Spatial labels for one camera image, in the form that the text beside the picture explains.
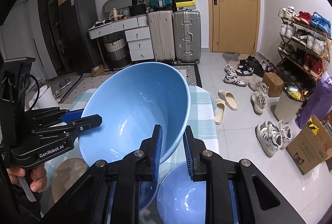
beige suitcase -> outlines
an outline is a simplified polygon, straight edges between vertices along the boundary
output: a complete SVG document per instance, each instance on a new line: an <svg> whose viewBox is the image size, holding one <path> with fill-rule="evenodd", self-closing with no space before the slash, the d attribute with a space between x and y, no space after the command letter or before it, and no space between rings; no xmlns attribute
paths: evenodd
<svg viewBox="0 0 332 224"><path fill-rule="evenodd" d="M154 58L157 61L174 60L173 11L148 14Z"/></svg>

refrigerator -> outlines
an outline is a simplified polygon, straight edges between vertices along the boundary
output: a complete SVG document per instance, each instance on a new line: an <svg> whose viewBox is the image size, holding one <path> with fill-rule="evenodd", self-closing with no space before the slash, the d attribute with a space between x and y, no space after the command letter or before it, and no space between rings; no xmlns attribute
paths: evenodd
<svg viewBox="0 0 332 224"><path fill-rule="evenodd" d="M59 20L64 38L63 53L77 74L90 73L101 65L97 41L88 29L98 21L95 0L66 0L59 6Z"/></svg>

wooden door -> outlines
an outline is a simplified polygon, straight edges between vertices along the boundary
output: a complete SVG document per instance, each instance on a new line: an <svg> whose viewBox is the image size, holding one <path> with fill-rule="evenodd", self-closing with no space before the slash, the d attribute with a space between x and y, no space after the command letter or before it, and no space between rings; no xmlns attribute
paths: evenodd
<svg viewBox="0 0 332 224"><path fill-rule="evenodd" d="M213 0L214 52L253 54L258 0Z"/></svg>

slipper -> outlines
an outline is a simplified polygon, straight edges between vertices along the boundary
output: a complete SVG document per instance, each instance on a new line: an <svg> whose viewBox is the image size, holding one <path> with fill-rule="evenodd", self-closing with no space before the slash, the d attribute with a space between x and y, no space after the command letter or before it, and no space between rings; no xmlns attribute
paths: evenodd
<svg viewBox="0 0 332 224"><path fill-rule="evenodd" d="M61 90L56 90L55 91L55 96L56 96L56 98L60 97L61 96Z"/></svg>
<svg viewBox="0 0 332 224"><path fill-rule="evenodd" d="M237 110L239 108L239 104L235 100L235 97L232 93L226 90L220 90L218 92L219 97L225 101L227 106L232 110Z"/></svg>
<svg viewBox="0 0 332 224"><path fill-rule="evenodd" d="M221 99L216 99L215 104L218 108L218 115L215 116L215 123L221 124L224 119L224 112L225 112L225 102Z"/></svg>

metal screw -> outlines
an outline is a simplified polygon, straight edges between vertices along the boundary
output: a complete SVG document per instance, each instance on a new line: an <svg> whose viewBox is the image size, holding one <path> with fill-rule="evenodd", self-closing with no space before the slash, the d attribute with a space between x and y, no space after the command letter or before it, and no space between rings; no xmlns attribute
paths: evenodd
<svg viewBox="0 0 332 224"><path fill-rule="evenodd" d="M141 157L141 156L144 155L144 152L143 152L142 150L136 150L136 151L134 152L134 155L135 155L136 157Z"/></svg>
<svg viewBox="0 0 332 224"><path fill-rule="evenodd" d="M250 166L251 162L248 159L243 159L243 160L241 160L241 164L245 167L248 167L248 166Z"/></svg>
<svg viewBox="0 0 332 224"><path fill-rule="evenodd" d="M211 157L212 156L212 151L210 151L210 150L204 150L203 151L203 155L206 156L206 157Z"/></svg>
<svg viewBox="0 0 332 224"><path fill-rule="evenodd" d="M105 164L106 164L105 160L102 160L102 159L97 160L97 162L96 162L96 166L99 168L104 167Z"/></svg>

